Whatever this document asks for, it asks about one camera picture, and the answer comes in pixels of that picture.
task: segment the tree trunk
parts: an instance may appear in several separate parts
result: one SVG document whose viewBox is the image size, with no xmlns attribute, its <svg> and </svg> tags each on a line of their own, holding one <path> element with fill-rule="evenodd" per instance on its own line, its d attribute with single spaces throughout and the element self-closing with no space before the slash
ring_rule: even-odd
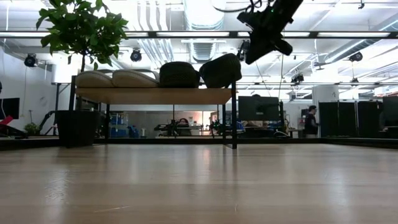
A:
<svg viewBox="0 0 398 224">
<path fill-rule="evenodd" d="M 86 66 L 86 55 L 83 55 L 83 57 L 81 58 L 81 69 L 80 69 L 80 72 L 84 72 L 85 71 L 85 66 Z"/>
</svg>

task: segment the ceiling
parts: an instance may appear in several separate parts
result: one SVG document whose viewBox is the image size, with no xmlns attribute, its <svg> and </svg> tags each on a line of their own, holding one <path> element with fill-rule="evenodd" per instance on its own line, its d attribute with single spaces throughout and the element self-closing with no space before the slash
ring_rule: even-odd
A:
<svg viewBox="0 0 398 224">
<path fill-rule="evenodd" d="M 136 24 L 141 24 L 142 13 L 146 13 L 146 22 L 149 30 L 154 28 L 161 28 L 166 25 L 168 30 L 185 30 L 186 21 L 184 16 L 183 1 L 179 0 L 165 0 L 165 20 L 161 20 L 160 4 L 161 1 L 156 1 L 154 5 L 157 10 L 157 24 L 152 26 L 150 23 L 150 9 L 151 1 L 155 0 L 124 0 L 124 1 L 108 1 L 107 5 L 113 13 L 121 12 L 125 19 L 129 20 L 129 27 L 131 30 L 136 29 Z M 203 0 L 200 7 L 203 9 L 197 10 L 197 17 L 211 18 L 215 15 L 211 4 L 216 4 L 222 0 Z M 237 9 L 246 7 L 249 1 L 243 0 L 226 0 L 226 9 Z M 398 0 L 373 0 L 365 1 L 365 7 L 358 9 L 360 0 L 304 0 L 304 3 L 294 15 L 294 23 L 289 24 L 286 30 L 294 31 L 369 31 L 379 30 L 383 22 L 388 20 L 398 20 Z M 0 1 L 0 30 L 35 30 L 35 23 L 39 17 L 38 11 L 48 5 L 48 3 L 35 0 L 13 0 Z M 145 6 L 145 12 L 141 10 L 141 6 Z M 249 30 L 244 24 L 240 23 L 236 16 L 238 13 L 227 13 L 223 19 L 223 30 Z M 43 29 L 50 27 L 51 24 L 43 23 Z M 241 39 L 220 39 L 216 46 L 215 57 L 219 57 L 225 53 L 236 53 L 237 48 L 241 43 Z M 360 62 L 351 63 L 347 60 L 339 60 L 335 63 L 325 65 L 324 70 L 316 70 L 318 67 L 313 66 L 313 63 L 319 60 L 322 55 L 327 55 L 331 52 L 336 52 L 345 44 L 355 43 L 357 40 L 346 39 L 289 39 L 289 43 L 293 46 L 294 52 L 291 56 L 283 56 L 278 52 L 273 52 L 269 55 L 260 58 L 256 63 L 246 65 L 242 63 L 243 79 L 241 82 L 280 82 L 281 77 L 287 82 L 290 77 L 296 73 L 303 73 L 305 82 L 349 82 L 352 76 L 359 77 L 360 82 L 378 82 L 380 80 L 392 81 L 394 77 L 398 77 L 398 64 L 392 64 L 397 60 L 398 41 L 396 39 L 380 40 L 369 47 L 361 50 L 364 58 Z M 158 40 L 154 40 L 160 53 L 162 47 Z M 196 63 L 190 54 L 190 45 L 182 43 L 181 39 L 171 39 L 171 48 L 174 53 L 174 60 L 191 62 L 195 68 L 199 69 L 201 64 Z M 9 54 L 19 55 L 25 57 L 28 53 L 36 53 L 38 58 L 46 63 L 66 63 L 66 56 L 62 54 L 55 54 L 54 57 L 48 54 L 48 49 L 42 49 L 39 39 L 7 39 L 5 51 Z M 143 42 L 136 39 L 125 40 L 121 43 L 121 54 L 119 59 L 114 60 L 114 68 L 147 68 L 158 69 L 157 65 L 149 56 L 142 51 L 142 60 L 140 62 L 131 62 L 129 59 L 130 53 L 135 47 L 143 47 Z M 75 58 L 74 63 L 79 63 L 79 59 Z M 251 94 L 252 89 L 260 89 L 262 87 L 252 85 L 238 86 L 244 94 Z M 277 91 L 279 86 L 267 86 L 271 91 Z M 292 92 L 293 88 L 290 86 L 283 87 L 283 94 Z M 299 93 L 307 94 L 310 88 L 302 87 Z M 365 93 L 372 91 L 376 86 L 364 86 L 352 92 Z M 297 92 L 300 87 L 295 87 L 294 92 Z"/>
</svg>

